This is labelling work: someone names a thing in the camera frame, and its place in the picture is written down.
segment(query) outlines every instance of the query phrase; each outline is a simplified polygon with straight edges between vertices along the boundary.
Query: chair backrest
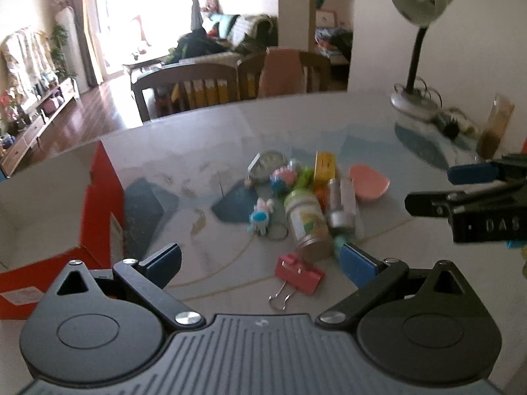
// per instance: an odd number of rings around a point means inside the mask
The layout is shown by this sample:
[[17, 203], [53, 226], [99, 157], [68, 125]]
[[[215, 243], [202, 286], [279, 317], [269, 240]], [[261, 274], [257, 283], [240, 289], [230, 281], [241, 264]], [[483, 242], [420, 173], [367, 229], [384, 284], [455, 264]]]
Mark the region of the chair backrest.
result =
[[[265, 52], [247, 56], [238, 61], [238, 84], [240, 98], [252, 99], [258, 96], [260, 74], [264, 68]], [[329, 86], [331, 63], [323, 55], [311, 52], [300, 52], [300, 64], [307, 68], [307, 93], [316, 92], [314, 89], [313, 71], [319, 79], [318, 92], [326, 92]]]
[[[238, 100], [236, 70], [222, 64], [170, 64], [157, 71], [139, 75], [132, 85], [135, 102], [143, 123], [150, 120], [143, 91], [154, 89], [159, 98], [159, 89], [168, 91], [166, 99], [169, 114]], [[179, 100], [179, 109], [174, 102]]]

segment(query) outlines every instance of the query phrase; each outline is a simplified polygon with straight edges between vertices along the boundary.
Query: brown curtain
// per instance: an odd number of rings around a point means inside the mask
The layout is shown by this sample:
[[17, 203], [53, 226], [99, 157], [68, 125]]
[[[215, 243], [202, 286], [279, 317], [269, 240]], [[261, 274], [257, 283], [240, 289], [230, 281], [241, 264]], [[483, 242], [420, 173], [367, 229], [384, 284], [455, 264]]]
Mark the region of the brown curtain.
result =
[[75, 27], [77, 29], [78, 44], [81, 49], [82, 63], [86, 71], [86, 81], [89, 87], [97, 87], [102, 83], [102, 75], [88, 28], [86, 0], [69, 0], [69, 3], [75, 14]]

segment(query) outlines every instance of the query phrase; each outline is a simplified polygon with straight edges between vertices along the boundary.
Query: pink towel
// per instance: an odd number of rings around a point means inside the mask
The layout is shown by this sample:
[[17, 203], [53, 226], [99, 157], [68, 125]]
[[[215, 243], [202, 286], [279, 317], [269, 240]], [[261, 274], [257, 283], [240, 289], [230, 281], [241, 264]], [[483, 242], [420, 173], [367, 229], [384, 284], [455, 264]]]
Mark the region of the pink towel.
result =
[[304, 69], [300, 53], [284, 47], [269, 47], [260, 75], [258, 98], [304, 93]]

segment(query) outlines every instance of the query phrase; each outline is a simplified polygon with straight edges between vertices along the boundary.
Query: red binder clip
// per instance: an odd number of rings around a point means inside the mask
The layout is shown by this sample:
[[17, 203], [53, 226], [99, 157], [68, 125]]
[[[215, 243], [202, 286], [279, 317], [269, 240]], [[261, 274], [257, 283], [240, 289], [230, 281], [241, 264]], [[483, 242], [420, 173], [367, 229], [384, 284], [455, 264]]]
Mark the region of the red binder clip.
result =
[[[286, 309], [287, 300], [289, 300], [297, 290], [300, 290], [305, 294], [313, 294], [325, 274], [326, 272], [301, 261], [296, 253], [282, 255], [278, 258], [278, 263], [276, 263], [275, 276], [282, 279], [284, 284], [275, 295], [269, 297], [269, 305], [273, 310], [283, 312]], [[275, 307], [272, 301], [280, 295], [287, 284], [293, 286], [295, 288], [294, 291], [286, 296], [282, 308]]]

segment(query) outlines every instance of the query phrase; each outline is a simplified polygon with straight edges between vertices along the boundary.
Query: ribbed gray surface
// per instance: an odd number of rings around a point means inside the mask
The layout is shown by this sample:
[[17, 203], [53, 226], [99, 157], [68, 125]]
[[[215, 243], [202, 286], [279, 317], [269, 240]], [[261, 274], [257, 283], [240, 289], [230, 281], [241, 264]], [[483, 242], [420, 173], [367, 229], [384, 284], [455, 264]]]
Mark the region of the ribbed gray surface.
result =
[[180, 333], [149, 370], [104, 389], [36, 382], [32, 395], [496, 395], [486, 382], [425, 389], [396, 381], [366, 362], [346, 333], [325, 331], [306, 315], [218, 315], [200, 331]]

